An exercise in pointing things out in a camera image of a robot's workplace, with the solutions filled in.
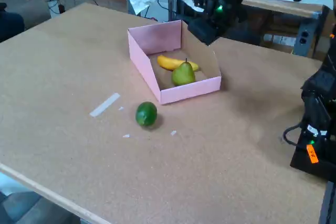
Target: pink cardboard box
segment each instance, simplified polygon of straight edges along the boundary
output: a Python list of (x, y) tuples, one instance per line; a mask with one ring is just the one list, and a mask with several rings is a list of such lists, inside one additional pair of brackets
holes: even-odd
[[(128, 40), (131, 60), (161, 104), (220, 89), (222, 78), (215, 53), (192, 35), (181, 20), (130, 28)], [(196, 82), (175, 87), (172, 72), (157, 63), (161, 54), (198, 64)]]

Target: green pear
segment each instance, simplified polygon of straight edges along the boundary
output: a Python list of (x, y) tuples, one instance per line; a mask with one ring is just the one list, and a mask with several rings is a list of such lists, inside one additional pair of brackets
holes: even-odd
[(172, 81), (176, 86), (189, 84), (196, 81), (195, 72), (193, 67), (187, 59), (172, 73)]

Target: green lime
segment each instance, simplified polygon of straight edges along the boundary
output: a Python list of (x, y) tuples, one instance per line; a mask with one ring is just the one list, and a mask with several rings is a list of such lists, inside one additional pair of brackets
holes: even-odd
[(150, 126), (157, 117), (156, 106), (152, 102), (143, 102), (139, 105), (135, 119), (140, 126)]

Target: orange label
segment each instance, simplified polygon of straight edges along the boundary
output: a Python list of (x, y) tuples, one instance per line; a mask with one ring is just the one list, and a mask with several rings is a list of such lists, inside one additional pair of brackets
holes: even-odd
[(319, 162), (317, 155), (315, 153), (314, 147), (311, 144), (307, 145), (307, 152), (308, 152), (308, 155), (310, 157), (310, 161), (312, 164)]

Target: tape strip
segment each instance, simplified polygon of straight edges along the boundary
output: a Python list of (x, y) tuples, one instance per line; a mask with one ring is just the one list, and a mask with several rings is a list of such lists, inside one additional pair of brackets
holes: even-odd
[(93, 110), (90, 115), (93, 116), (94, 118), (96, 116), (99, 116), (105, 109), (107, 109), (112, 103), (114, 103), (118, 98), (120, 97), (120, 95), (118, 93), (114, 93), (113, 95), (110, 96), (109, 99), (107, 99), (106, 101), (104, 101), (101, 105), (99, 105), (98, 107), (95, 108), (95, 110)]

